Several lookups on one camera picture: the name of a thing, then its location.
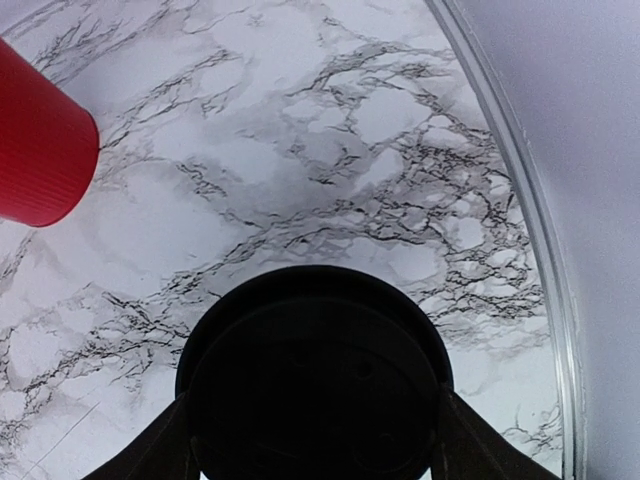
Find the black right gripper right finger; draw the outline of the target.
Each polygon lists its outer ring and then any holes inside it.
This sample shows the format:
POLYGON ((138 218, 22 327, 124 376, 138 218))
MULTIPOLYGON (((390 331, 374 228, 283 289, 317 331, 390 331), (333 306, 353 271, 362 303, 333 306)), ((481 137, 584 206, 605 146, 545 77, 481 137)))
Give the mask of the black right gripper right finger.
POLYGON ((443 480, 556 480, 509 444, 451 388, 440 388, 431 477, 443 480))

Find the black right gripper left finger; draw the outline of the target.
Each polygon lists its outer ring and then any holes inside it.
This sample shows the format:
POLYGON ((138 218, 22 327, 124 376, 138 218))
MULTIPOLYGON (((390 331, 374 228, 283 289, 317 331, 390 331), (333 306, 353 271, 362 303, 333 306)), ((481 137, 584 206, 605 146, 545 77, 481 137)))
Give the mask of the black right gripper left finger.
POLYGON ((186 394, 177 397, 146 429, 85 480, 198 480, 187 430, 186 394))

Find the black plastic cup lid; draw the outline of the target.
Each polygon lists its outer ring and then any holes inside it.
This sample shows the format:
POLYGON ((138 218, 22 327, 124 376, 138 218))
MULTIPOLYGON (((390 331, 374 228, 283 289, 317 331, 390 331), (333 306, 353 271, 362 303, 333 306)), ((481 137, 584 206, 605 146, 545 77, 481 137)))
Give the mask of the black plastic cup lid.
POLYGON ((452 382, 440 334, 400 290, 297 266, 244 282, 202 316, 175 391, 209 479, 418 479, 452 382))

